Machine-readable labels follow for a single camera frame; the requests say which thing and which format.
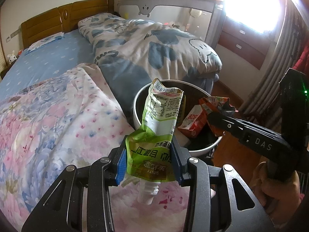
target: pillow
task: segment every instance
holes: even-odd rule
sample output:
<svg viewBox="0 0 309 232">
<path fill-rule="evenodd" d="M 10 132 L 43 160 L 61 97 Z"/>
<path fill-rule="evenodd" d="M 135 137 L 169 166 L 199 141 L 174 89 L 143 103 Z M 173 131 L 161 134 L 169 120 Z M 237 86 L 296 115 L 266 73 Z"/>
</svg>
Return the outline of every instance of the pillow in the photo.
<svg viewBox="0 0 309 232">
<path fill-rule="evenodd" d="M 34 51 L 38 48 L 41 48 L 44 45 L 47 45 L 48 43 L 51 43 L 53 41 L 56 41 L 58 39 L 63 38 L 64 33 L 63 32 L 58 32 L 56 34 L 53 34 L 51 36 L 45 37 L 35 43 L 33 43 L 28 49 L 25 55 L 29 54 L 31 51 Z"/>
</svg>

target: blue bed sheet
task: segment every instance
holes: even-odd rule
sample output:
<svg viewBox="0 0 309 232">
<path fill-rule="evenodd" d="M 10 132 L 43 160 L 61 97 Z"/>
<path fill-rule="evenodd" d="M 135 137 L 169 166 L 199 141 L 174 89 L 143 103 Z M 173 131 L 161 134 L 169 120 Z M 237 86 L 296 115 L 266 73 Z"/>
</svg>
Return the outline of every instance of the blue bed sheet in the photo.
<svg viewBox="0 0 309 232">
<path fill-rule="evenodd" d="M 29 54 L 21 54 L 0 83 L 0 101 L 37 82 L 59 76 L 80 63 L 93 63 L 92 45 L 78 30 Z"/>
</svg>

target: window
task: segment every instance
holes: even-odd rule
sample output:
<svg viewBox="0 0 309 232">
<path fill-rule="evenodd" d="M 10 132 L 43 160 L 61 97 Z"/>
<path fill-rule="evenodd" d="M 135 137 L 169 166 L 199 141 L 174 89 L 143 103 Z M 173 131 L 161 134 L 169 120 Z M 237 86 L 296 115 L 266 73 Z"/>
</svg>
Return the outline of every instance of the window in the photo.
<svg viewBox="0 0 309 232">
<path fill-rule="evenodd" d="M 257 32 L 275 28 L 280 13 L 278 0 L 224 0 L 227 16 Z"/>
</svg>

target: rabbit figurine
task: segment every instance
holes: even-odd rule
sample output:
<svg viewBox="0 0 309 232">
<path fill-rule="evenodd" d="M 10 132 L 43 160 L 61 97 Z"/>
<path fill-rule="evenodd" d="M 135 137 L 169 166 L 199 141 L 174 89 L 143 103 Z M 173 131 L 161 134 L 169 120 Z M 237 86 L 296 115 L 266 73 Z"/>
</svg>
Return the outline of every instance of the rabbit figurine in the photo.
<svg viewBox="0 0 309 232">
<path fill-rule="evenodd" d="M 9 58 L 9 64 L 13 63 L 15 60 L 17 60 L 17 57 L 14 55 L 15 51 L 12 52 L 12 55 L 9 54 L 7 57 Z"/>
</svg>

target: blue and white duvet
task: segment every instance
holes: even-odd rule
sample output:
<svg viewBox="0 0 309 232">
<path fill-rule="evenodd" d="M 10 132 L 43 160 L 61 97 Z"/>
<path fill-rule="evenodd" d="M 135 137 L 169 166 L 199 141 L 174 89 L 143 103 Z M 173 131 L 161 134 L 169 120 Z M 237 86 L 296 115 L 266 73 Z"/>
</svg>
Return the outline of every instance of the blue and white duvet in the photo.
<svg viewBox="0 0 309 232">
<path fill-rule="evenodd" d="M 78 23 L 93 45 L 96 63 L 125 114 L 135 94 L 153 79 L 176 79 L 207 88 L 221 70 L 216 52 L 187 32 L 161 23 L 125 20 L 109 13 Z"/>
</svg>

